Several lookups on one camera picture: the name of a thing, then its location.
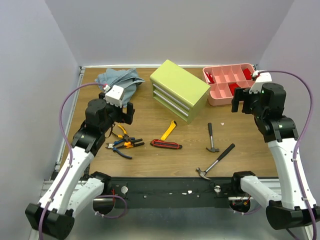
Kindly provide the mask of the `red white striped cloth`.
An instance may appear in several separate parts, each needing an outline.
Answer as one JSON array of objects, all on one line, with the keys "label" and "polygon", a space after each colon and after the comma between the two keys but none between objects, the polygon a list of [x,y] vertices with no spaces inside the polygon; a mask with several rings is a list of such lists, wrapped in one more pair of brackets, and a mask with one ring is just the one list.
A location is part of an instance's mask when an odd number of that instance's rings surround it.
[{"label": "red white striped cloth", "polygon": [[211,73],[205,72],[205,76],[206,76],[207,82],[208,82],[209,84],[214,84],[214,83],[215,83],[214,78],[213,78],[213,75],[212,75]]}]

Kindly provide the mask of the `yellow utility knife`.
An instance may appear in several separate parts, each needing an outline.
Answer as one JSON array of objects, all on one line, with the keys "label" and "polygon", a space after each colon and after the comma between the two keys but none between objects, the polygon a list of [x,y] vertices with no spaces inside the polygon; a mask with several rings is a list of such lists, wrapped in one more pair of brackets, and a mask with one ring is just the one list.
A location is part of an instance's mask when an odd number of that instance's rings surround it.
[{"label": "yellow utility knife", "polygon": [[170,123],[170,126],[168,127],[168,129],[164,132],[164,134],[161,136],[161,140],[165,141],[168,136],[172,133],[172,131],[176,128],[177,126],[177,122],[175,120],[172,120]]}]

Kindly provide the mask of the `large black claw hammer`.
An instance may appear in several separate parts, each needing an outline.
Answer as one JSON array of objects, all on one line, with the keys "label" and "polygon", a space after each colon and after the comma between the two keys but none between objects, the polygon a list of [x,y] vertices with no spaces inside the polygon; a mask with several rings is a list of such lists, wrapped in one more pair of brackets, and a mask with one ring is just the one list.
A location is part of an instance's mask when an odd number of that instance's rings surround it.
[{"label": "large black claw hammer", "polygon": [[198,173],[198,175],[205,179],[210,181],[211,179],[209,177],[207,177],[207,173],[219,162],[221,161],[225,156],[227,156],[229,154],[229,152],[231,152],[234,148],[235,148],[235,144],[232,143],[227,149],[224,150],[223,153],[220,154],[220,156],[204,171],[202,171],[199,167],[196,168],[196,172]]}]

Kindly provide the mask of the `green metal tool chest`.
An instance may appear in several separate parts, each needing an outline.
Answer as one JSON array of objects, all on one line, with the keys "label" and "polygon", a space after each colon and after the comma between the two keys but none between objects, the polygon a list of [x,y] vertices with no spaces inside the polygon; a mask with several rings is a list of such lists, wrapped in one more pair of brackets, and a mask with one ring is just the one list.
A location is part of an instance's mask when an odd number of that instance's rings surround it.
[{"label": "green metal tool chest", "polygon": [[210,85],[167,59],[149,77],[152,96],[190,124],[205,107]]}]

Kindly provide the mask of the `red item in tray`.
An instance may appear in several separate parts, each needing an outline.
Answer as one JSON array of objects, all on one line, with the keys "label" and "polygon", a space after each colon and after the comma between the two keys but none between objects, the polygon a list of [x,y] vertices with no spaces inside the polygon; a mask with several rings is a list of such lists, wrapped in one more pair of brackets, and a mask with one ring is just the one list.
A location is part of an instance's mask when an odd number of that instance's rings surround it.
[{"label": "red item in tray", "polygon": [[231,83],[228,85],[231,95],[234,96],[235,90],[241,88],[237,83]]}]

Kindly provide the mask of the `blue grey cloth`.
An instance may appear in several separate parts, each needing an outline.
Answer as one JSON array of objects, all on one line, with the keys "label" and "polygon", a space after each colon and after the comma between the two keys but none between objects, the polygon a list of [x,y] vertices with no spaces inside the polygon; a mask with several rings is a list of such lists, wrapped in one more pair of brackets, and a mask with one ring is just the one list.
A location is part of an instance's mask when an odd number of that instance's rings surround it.
[{"label": "blue grey cloth", "polygon": [[138,86],[145,82],[143,78],[139,77],[136,68],[128,70],[108,68],[105,73],[99,74],[94,81],[99,84],[108,84],[110,87],[114,85],[122,87],[124,89],[123,106],[126,106],[131,100]]}]

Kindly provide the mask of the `pink divided organizer tray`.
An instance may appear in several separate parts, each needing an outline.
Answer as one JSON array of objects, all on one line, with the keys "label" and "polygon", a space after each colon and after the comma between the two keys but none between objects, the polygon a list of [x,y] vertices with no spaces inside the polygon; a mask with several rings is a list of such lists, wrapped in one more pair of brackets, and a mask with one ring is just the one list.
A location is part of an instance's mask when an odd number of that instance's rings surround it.
[{"label": "pink divided organizer tray", "polygon": [[[229,84],[237,83],[241,88],[250,88],[254,84],[250,76],[255,67],[250,63],[206,66],[202,69],[202,80],[210,86],[208,102],[211,106],[229,105],[232,96]],[[212,74],[214,84],[209,84],[205,72]]]}]

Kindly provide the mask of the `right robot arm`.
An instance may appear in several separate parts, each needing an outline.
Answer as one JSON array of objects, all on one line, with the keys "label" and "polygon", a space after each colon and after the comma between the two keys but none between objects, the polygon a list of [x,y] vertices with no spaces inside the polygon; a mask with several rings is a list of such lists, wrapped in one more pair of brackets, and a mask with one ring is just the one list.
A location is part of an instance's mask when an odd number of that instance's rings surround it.
[{"label": "right robot arm", "polygon": [[235,172],[230,191],[253,197],[263,208],[267,220],[275,230],[305,227],[320,220],[320,208],[313,197],[304,174],[296,125],[283,115],[286,91],[277,83],[264,83],[261,90],[236,88],[232,112],[243,103],[242,112],[252,114],[258,130],[273,156],[281,193],[264,185],[251,171]]}]

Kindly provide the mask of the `red black utility knife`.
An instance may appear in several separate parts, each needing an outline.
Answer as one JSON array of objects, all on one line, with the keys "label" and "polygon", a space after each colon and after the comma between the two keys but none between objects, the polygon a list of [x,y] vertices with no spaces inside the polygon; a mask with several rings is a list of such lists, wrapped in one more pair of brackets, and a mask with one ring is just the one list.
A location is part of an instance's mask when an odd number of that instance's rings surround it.
[{"label": "red black utility knife", "polygon": [[167,142],[160,139],[153,139],[150,142],[150,145],[157,148],[163,148],[163,149],[174,149],[179,150],[182,149],[183,146],[181,144],[178,144],[176,142]]}]

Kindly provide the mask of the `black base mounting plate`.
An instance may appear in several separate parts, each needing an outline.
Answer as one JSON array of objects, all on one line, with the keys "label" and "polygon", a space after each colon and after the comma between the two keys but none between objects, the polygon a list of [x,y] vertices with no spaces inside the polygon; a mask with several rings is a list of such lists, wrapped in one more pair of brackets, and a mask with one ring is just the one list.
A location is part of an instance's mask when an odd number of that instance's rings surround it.
[{"label": "black base mounting plate", "polygon": [[253,197],[234,191],[230,177],[112,177],[104,181],[102,194],[122,199],[95,200],[106,209],[230,208],[247,211]]}]

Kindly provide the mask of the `orange black handled pliers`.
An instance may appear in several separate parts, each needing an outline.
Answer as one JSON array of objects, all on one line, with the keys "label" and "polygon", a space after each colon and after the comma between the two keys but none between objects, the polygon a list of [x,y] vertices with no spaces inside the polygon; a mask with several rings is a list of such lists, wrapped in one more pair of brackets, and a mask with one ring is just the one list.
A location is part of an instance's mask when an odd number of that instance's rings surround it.
[{"label": "orange black handled pliers", "polygon": [[128,149],[143,146],[145,143],[143,142],[142,138],[139,139],[131,139],[129,141],[125,141],[123,145],[118,146],[118,149]]}]

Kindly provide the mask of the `small black claw hammer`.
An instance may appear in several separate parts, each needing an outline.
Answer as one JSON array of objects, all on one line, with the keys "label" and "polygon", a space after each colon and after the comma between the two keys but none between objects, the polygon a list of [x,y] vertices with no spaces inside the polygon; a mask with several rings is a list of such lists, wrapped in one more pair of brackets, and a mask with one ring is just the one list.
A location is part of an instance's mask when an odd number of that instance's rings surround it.
[{"label": "small black claw hammer", "polygon": [[211,152],[211,153],[217,153],[220,150],[218,148],[215,148],[214,146],[214,139],[213,139],[213,127],[212,127],[212,123],[209,122],[207,124],[208,127],[208,133],[209,133],[209,138],[210,138],[210,147],[207,147],[206,150]]}]

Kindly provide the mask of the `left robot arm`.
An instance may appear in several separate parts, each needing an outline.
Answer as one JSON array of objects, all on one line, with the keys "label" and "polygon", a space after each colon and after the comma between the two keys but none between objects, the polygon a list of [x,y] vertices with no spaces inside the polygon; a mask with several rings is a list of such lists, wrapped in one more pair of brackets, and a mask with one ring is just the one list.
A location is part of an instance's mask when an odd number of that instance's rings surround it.
[{"label": "left robot arm", "polygon": [[75,188],[87,166],[105,143],[105,133],[114,123],[133,122],[134,105],[128,102],[126,112],[105,98],[91,100],[85,110],[85,120],[68,144],[69,154],[48,191],[37,204],[30,203],[25,215],[39,239],[48,235],[65,240],[72,231],[75,217],[96,197],[107,198],[115,204],[111,177],[101,172],[89,176],[78,191]]}]

